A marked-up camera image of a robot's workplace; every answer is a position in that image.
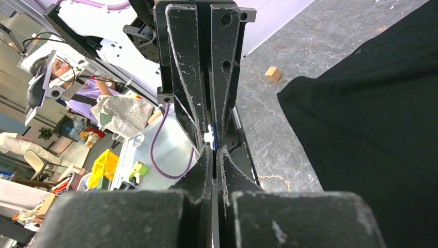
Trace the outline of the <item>black floral t-shirt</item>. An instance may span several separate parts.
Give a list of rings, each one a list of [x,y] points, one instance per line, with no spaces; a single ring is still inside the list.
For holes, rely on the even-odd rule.
[[[388,247],[437,247],[437,1],[277,97],[324,190],[361,196]]]

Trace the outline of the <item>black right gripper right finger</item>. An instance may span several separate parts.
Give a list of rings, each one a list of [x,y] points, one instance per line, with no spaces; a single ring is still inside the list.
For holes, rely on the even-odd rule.
[[[385,247],[370,207],[351,192],[267,193],[217,152],[221,247]]]

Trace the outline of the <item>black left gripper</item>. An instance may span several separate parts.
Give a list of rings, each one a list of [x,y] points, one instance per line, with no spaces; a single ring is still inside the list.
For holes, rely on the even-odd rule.
[[[178,123],[196,152],[203,152],[205,97],[212,91],[217,147],[224,145],[229,89],[237,87],[245,25],[254,8],[235,1],[130,1],[134,21],[123,27],[142,56],[160,66],[158,103],[175,100]]]

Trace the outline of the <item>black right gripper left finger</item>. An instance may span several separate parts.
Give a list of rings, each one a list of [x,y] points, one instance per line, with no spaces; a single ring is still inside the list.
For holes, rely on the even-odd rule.
[[[164,191],[63,194],[50,207],[35,247],[211,247],[212,151]]]

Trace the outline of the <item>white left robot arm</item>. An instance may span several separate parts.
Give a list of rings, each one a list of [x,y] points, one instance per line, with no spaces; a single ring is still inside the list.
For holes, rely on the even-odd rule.
[[[235,1],[56,1],[43,13],[77,52],[136,77],[160,67],[157,100],[173,103],[198,148],[221,150],[234,108],[245,25]]]

